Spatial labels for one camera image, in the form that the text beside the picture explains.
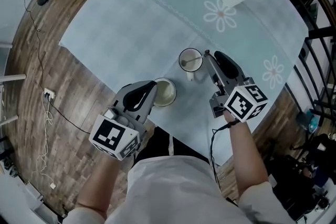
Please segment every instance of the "light blue tablecloth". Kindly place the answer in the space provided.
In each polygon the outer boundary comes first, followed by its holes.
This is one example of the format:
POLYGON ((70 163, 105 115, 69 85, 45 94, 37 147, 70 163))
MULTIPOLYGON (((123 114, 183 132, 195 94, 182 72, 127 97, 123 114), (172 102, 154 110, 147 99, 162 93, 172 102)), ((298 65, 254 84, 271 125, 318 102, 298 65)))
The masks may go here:
MULTIPOLYGON (((177 86, 175 102, 153 109, 150 119, 201 154, 209 155, 214 119, 208 104, 216 91, 205 67, 187 81, 180 52, 221 50, 251 76, 269 99, 252 130, 283 88, 308 30, 289 0, 245 0, 235 8, 221 0, 88 0, 60 44, 113 91, 140 80, 166 77, 177 86)), ((214 144, 215 161, 232 155, 227 131, 214 144)))

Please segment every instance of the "flower pattern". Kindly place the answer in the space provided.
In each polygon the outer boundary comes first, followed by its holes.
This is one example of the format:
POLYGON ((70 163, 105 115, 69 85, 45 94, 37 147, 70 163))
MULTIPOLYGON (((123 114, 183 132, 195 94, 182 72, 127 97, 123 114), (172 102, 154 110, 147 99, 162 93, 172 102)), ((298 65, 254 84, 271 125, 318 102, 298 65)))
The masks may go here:
POLYGON ((264 66, 267 71, 263 74, 263 80, 269 80, 269 87, 274 89, 276 82, 281 84, 282 83, 282 76, 280 73, 284 70, 284 65, 278 65, 278 57, 273 55, 272 63, 269 60, 264 61, 264 66))
POLYGON ((224 32, 225 23, 231 28, 237 27, 235 20, 230 17, 236 14, 236 10, 234 8, 225 7, 223 0, 217 0, 217 5, 211 1, 205 1, 204 6, 211 12, 205 14, 203 19, 207 23, 216 21, 216 29, 218 32, 224 32))

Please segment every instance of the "cup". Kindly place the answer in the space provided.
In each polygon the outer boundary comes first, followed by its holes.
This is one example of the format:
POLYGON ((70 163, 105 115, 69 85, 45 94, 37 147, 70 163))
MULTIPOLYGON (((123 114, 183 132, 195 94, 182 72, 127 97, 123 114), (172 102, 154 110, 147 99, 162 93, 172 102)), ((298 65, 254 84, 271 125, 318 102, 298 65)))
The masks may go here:
POLYGON ((183 50, 179 56, 178 62, 180 64, 180 67, 187 72, 187 77, 189 81, 194 80, 194 72, 202 66, 203 58, 187 62, 185 66, 182 66, 181 62, 182 60, 189 61, 200 56, 202 56, 202 54, 194 48, 187 48, 183 50))
POLYGON ((171 80, 165 78, 156 79, 155 82, 158 84, 158 91, 154 105, 167 106, 172 104, 177 96, 177 89, 175 84, 171 80))

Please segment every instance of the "power outlet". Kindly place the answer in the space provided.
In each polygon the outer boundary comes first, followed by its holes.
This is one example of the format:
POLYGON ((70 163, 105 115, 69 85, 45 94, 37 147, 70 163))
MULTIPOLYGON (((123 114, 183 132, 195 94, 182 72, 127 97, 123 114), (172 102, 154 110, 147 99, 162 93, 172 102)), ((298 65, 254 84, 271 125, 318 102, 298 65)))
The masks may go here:
POLYGON ((54 91, 51 91, 51 90, 49 90, 47 88, 44 88, 44 94, 46 94, 46 93, 49 94, 49 96, 50 96, 51 99, 55 98, 55 92, 54 91))

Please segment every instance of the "white shirt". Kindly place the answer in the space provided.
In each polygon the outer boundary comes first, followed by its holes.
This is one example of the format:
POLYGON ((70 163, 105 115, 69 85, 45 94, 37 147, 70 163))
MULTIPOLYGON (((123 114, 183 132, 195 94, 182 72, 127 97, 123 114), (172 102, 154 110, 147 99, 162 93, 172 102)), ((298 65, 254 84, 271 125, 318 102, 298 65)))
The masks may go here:
POLYGON ((105 221, 88 208, 76 208, 64 224, 294 223, 265 182, 248 188, 239 207, 225 200, 211 167, 191 156, 139 161, 128 174, 123 205, 105 221))

